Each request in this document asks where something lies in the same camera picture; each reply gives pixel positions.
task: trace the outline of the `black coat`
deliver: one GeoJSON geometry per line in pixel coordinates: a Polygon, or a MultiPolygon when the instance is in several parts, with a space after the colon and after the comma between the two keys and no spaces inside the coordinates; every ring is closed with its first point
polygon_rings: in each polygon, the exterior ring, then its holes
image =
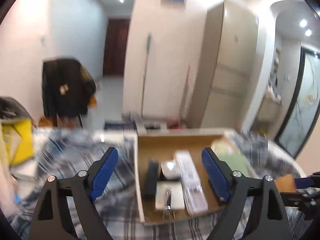
{"type": "Polygon", "coordinates": [[[90,75],[84,78],[81,68],[80,62],[75,59],[44,62],[42,100],[46,118],[56,118],[57,114],[60,118],[87,114],[87,106],[96,86],[90,75]]]}

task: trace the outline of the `tiled floor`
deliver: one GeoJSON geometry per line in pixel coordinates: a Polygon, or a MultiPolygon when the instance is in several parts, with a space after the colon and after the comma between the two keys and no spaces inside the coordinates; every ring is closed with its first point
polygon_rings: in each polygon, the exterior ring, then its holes
{"type": "Polygon", "coordinates": [[[83,117],[83,127],[87,130],[101,130],[106,120],[121,121],[123,77],[105,77],[99,81],[95,97],[97,107],[89,108],[88,115],[83,117]]]}

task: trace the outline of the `white wardrobe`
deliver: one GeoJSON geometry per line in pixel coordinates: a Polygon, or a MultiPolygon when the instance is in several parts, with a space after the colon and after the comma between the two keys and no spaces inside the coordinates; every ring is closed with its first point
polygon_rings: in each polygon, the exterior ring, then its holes
{"type": "Polygon", "coordinates": [[[189,128],[235,127],[256,54],[258,18],[225,0],[208,10],[189,128]]]}

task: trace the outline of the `frosted glass door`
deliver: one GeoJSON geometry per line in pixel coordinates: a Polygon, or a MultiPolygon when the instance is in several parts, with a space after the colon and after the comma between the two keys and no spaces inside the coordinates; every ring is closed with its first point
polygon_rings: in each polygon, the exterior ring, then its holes
{"type": "Polygon", "coordinates": [[[292,157],[302,149],[314,127],[320,100],[320,59],[313,53],[303,51],[305,60],[301,87],[287,125],[279,137],[280,145],[292,157]]]}

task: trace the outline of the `wooden door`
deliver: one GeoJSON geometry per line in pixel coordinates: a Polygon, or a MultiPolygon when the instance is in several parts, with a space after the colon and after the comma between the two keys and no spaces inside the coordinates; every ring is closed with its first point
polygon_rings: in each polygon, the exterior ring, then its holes
{"type": "Polygon", "coordinates": [[[123,76],[129,19],[109,19],[104,52],[103,75],[123,76]]]}

